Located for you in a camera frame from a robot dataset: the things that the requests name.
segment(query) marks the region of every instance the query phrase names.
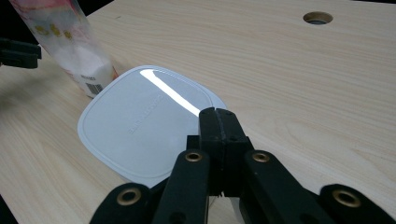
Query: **black clamp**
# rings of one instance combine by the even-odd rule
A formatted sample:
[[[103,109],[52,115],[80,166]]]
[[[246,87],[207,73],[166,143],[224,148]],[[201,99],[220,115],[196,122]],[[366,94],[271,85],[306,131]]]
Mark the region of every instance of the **black clamp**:
[[[208,108],[199,135],[188,136],[168,179],[149,189],[128,183],[113,189],[92,217],[96,223],[202,224],[208,196],[238,197],[245,223],[392,223],[355,189],[304,189],[270,152],[255,150],[236,115]]]
[[[41,59],[38,45],[0,37],[0,65],[37,68],[38,59]]]

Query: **square lid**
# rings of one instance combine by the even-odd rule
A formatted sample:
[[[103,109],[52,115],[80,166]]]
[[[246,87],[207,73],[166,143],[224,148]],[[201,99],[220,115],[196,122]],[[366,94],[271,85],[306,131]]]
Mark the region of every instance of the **square lid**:
[[[125,72],[101,91],[78,121],[78,135],[99,160],[127,179],[155,186],[168,177],[199,112],[226,108],[204,86],[158,66]]]

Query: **wooden table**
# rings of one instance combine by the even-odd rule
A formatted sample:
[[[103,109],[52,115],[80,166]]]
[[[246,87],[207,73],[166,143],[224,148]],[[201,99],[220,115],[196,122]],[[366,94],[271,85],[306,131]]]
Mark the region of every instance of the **wooden table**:
[[[311,11],[333,21],[308,24]],[[396,6],[116,0],[89,21],[120,74],[155,64],[196,80],[305,188],[348,185],[396,217]],[[79,141],[91,99],[43,57],[0,67],[0,193],[20,223],[88,223],[124,181]],[[236,223],[228,200],[209,223]]]

